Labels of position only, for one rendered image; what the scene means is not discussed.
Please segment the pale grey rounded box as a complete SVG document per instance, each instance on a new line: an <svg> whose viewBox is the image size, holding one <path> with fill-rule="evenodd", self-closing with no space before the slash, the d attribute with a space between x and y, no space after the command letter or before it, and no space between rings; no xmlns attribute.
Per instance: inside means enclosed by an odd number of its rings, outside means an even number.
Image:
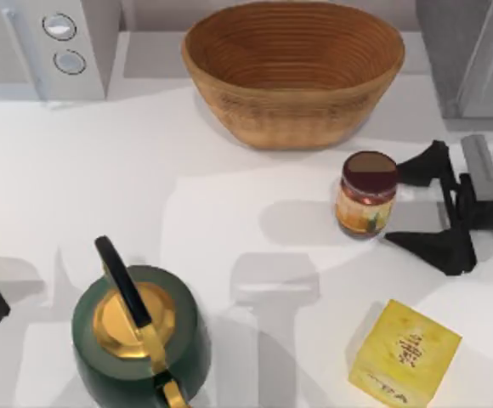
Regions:
<svg viewBox="0 0 493 408"><path fill-rule="evenodd" d="M493 158L485 136L468 135L461 146L477 200L493 201Z"/></svg>

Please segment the glass jar with dark lid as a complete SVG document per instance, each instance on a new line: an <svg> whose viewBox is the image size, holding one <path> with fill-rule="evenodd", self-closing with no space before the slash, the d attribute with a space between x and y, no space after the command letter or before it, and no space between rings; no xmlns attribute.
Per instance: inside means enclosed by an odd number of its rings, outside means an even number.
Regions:
<svg viewBox="0 0 493 408"><path fill-rule="evenodd" d="M399 181L396 162L375 150L361 150L343 164L335 214L351 235L373 237L388 223Z"/></svg>

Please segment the yellow box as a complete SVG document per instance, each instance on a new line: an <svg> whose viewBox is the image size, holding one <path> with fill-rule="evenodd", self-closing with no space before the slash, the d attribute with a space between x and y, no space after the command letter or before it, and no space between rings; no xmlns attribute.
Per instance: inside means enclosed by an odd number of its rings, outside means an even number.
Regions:
<svg viewBox="0 0 493 408"><path fill-rule="evenodd" d="M427 408L462 337L389 300L356 353L348 380L390 408Z"/></svg>

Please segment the brown woven basket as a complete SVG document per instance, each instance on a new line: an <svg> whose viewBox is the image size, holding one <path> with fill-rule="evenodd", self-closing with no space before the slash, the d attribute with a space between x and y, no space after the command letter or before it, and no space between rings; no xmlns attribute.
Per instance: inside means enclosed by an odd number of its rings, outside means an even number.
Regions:
<svg viewBox="0 0 493 408"><path fill-rule="evenodd" d="M223 8L184 35L183 62L220 123L260 150L337 144L375 110L405 60L400 32L320 1Z"/></svg>

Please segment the green kettle with gold lid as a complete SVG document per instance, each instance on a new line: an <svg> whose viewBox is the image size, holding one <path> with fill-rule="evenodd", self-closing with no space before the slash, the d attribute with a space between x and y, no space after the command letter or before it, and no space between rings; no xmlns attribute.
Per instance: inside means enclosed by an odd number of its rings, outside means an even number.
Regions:
<svg viewBox="0 0 493 408"><path fill-rule="evenodd" d="M111 239L94 246L103 275L71 320L76 368L99 408L191 408L212 347L188 286L150 265L127 266Z"/></svg>

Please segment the pale microwave oven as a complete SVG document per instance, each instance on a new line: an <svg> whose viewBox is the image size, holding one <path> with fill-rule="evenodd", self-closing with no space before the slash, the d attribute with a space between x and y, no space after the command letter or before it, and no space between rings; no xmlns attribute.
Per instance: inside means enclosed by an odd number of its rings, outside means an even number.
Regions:
<svg viewBox="0 0 493 408"><path fill-rule="evenodd" d="M56 13L75 21L77 33L70 41L44 32L43 17ZM120 0L0 0L0 100L105 99L121 19ZM55 68L54 54L67 49L85 58L82 74Z"/></svg>

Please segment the round microwave knob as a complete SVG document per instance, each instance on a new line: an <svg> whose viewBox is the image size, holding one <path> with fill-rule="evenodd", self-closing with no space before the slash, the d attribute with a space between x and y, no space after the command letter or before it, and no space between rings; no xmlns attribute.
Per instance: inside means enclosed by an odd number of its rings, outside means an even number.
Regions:
<svg viewBox="0 0 493 408"><path fill-rule="evenodd" d="M70 41L77 34L75 21L67 14L56 13L42 18L42 29L56 41Z"/></svg>
<svg viewBox="0 0 493 408"><path fill-rule="evenodd" d="M85 58L77 51L70 49L56 52L53 62L57 70L69 76L80 75L87 68Z"/></svg>

